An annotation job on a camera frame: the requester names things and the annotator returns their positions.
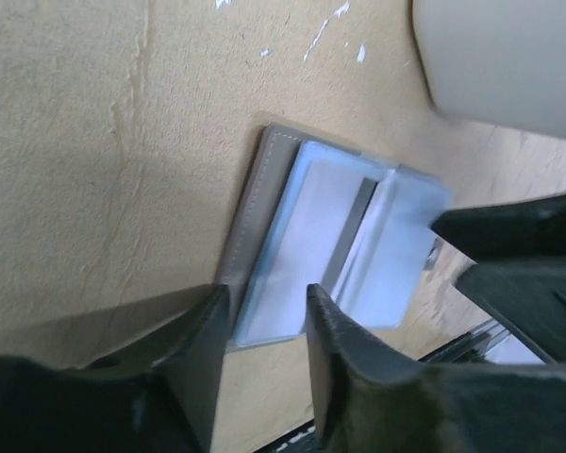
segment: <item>beige wall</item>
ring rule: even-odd
[[[274,118],[439,175],[458,205],[566,187],[565,142],[431,109],[407,2],[351,0],[304,62],[342,3],[0,1],[0,352],[83,363],[175,314],[109,315],[213,279]],[[446,249],[391,344],[416,356],[482,319],[449,283],[463,262]],[[217,450],[310,416],[303,341],[227,357]]]

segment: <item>white object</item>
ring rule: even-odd
[[[566,0],[415,0],[443,113],[566,139]]]
[[[541,359],[513,335],[508,335],[500,344],[487,351],[485,357],[487,361],[504,365],[543,364]]]
[[[320,283],[367,328],[396,327],[449,203],[436,178],[304,142],[250,279],[236,347],[303,332],[306,290]]]
[[[365,60],[367,50],[365,49],[365,44],[361,44],[358,50],[357,63],[362,63]]]

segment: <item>paint chip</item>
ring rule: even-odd
[[[321,39],[323,32],[325,31],[326,27],[329,25],[329,21],[331,21],[331,19],[333,19],[334,17],[337,17],[338,19],[340,19],[342,17],[342,15],[344,15],[346,12],[348,12],[349,8],[350,8],[350,2],[346,1],[346,3],[344,3],[338,9],[333,11],[333,14],[331,14],[329,17],[327,17],[323,21],[323,24],[321,25],[321,29],[317,33],[317,36],[314,37],[314,39],[310,43],[310,46],[308,47],[308,50],[306,51],[306,54],[304,54],[304,61],[307,60],[308,54],[310,53],[310,51],[312,49],[314,49],[314,47],[317,45],[317,42],[319,42],[319,40]]]
[[[222,5],[230,5],[233,0],[216,0],[216,9],[220,9]]]
[[[365,60],[366,54],[367,50],[365,49],[365,44],[361,44],[358,50],[357,63],[362,63]]]

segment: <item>stitching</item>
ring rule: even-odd
[[[252,198],[251,198],[251,201],[249,203],[249,208],[245,212],[245,218],[243,219],[241,232],[239,233],[239,239],[237,240],[237,243],[235,244],[235,248],[233,250],[233,254],[231,256],[230,262],[226,266],[226,272],[223,275],[223,280],[229,279],[231,269],[232,269],[233,265],[235,264],[237,257],[239,256],[239,251],[241,250],[241,243],[243,242],[243,239],[245,238],[245,233],[247,232],[247,228],[249,227],[250,217],[252,215],[252,211],[254,210],[254,205],[256,205],[256,198],[258,198],[259,188],[262,185],[262,179],[264,178],[264,172],[266,171],[266,168],[269,165],[271,155],[273,154],[273,148],[275,146],[276,139],[279,138],[279,137],[285,137],[287,139],[292,139],[295,142],[301,142],[301,139],[298,139],[297,137],[293,137],[291,135],[284,134],[282,132],[275,133],[274,136],[271,138],[269,146],[268,146],[268,152],[267,152],[267,154],[264,158],[264,163],[262,164],[262,169],[260,170],[260,174],[258,176],[258,181],[256,182],[256,184],[254,184],[254,187],[252,188]]]

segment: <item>black plastic part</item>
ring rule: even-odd
[[[449,210],[432,229],[474,261],[566,257],[566,193]]]
[[[566,362],[566,260],[467,269],[456,287],[545,362]]]
[[[566,452],[566,365],[427,364],[308,288],[308,356],[326,451]]]
[[[228,292],[218,286],[208,300],[87,369],[0,357],[0,451],[209,451],[227,316]],[[208,358],[203,373],[195,369],[199,356]],[[168,382],[173,368],[178,382]],[[198,396],[189,405],[181,394]]]
[[[504,327],[490,320],[423,356],[419,361],[427,363],[484,362],[486,353],[508,335],[509,332]],[[256,453],[314,453],[317,451],[323,450],[318,448],[314,420],[310,420],[265,445]]]

